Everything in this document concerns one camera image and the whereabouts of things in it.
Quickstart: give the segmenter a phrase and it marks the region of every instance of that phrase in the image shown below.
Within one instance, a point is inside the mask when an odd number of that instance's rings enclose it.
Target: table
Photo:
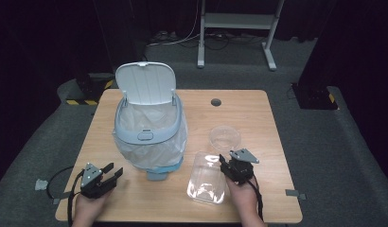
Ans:
[[[278,0],[277,8],[273,15],[257,15],[238,13],[206,13],[205,0],[203,0],[197,67],[204,68],[205,65],[204,35],[206,27],[247,28],[269,30],[267,42],[262,43],[262,50],[264,51],[265,58],[268,62],[268,67],[271,71],[275,71],[276,64],[274,63],[272,56],[271,44],[284,2],[285,0]]]
[[[302,213],[297,198],[286,196],[285,189],[294,187],[267,94],[255,90],[177,90],[177,94],[183,101],[188,125],[180,169],[169,173],[165,181],[151,182],[145,171],[124,159],[112,137],[116,105],[122,94],[110,89],[99,101],[65,192],[70,191],[86,163],[105,167],[113,162],[114,170],[104,178],[113,176],[121,167],[124,174],[117,180],[117,187],[98,221],[239,222],[227,188],[223,203],[218,205],[194,201],[186,194],[196,153],[218,154],[209,143],[209,132],[217,126],[229,125],[240,132],[241,146],[260,161],[254,164],[254,172],[263,196],[264,220],[267,223],[300,222]],[[211,105],[213,98],[221,101],[219,107]],[[67,200],[61,201],[56,218],[67,220]]]

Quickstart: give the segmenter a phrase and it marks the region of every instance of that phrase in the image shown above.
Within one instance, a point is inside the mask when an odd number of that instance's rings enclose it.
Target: rectangular clear plastic container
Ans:
[[[220,204],[223,202],[225,186],[219,156],[198,152],[188,182],[187,195],[195,201]]]

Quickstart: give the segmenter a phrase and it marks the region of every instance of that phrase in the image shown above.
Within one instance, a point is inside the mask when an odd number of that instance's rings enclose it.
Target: wooden tabletop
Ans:
[[[241,135],[241,147],[250,150],[259,164],[253,164],[263,199],[263,216],[267,223],[298,223],[302,219],[296,197],[286,196],[294,189],[271,106],[264,91],[259,90],[177,90],[184,105],[188,139],[182,166],[169,173],[161,182],[151,182],[146,172],[133,167],[115,145],[115,110],[122,94],[117,89],[106,90],[97,106],[91,127],[82,145],[65,192],[87,163],[98,168],[115,163],[104,179],[124,168],[117,187],[109,198],[99,221],[147,222],[239,222],[229,190],[222,204],[192,200],[187,185],[195,155],[202,151],[219,154],[209,143],[209,132],[217,126],[236,128]],[[218,98],[219,107],[211,105]],[[67,220],[67,200],[62,200],[56,212],[58,220]]]

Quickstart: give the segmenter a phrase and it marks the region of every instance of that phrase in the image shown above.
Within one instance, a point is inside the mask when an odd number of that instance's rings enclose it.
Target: gray carpet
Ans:
[[[223,46],[214,41],[206,44],[212,48]],[[166,63],[174,70],[178,89],[267,92],[294,186],[308,196],[306,201],[300,201],[302,222],[290,226],[388,226],[388,181],[366,146],[340,90],[328,87],[340,110],[298,107],[291,83],[301,76],[314,44],[300,44],[295,39],[273,41],[275,72],[268,70],[259,43],[205,49],[204,69],[196,67],[197,48],[157,45],[148,47],[145,55],[149,61]],[[38,179],[49,180],[77,159],[96,106],[65,104],[75,87],[75,81],[70,80],[59,88],[62,104],[35,131],[1,181],[0,226],[67,226],[56,221],[57,206],[34,186]],[[67,170],[54,179],[52,195],[61,194],[69,174]]]

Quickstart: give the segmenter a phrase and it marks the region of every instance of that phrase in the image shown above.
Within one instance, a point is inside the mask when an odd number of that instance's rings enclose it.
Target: human hand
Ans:
[[[78,194],[73,227],[92,226],[100,213],[102,213],[105,202],[108,200],[112,192],[113,189],[97,199],[89,199],[81,194]]]
[[[253,177],[250,182],[256,185],[256,179]],[[233,204],[238,209],[241,219],[241,225],[246,226],[265,226],[264,221],[259,217],[257,212],[256,192],[248,184],[238,185],[230,178],[226,177],[226,183],[230,190]]]

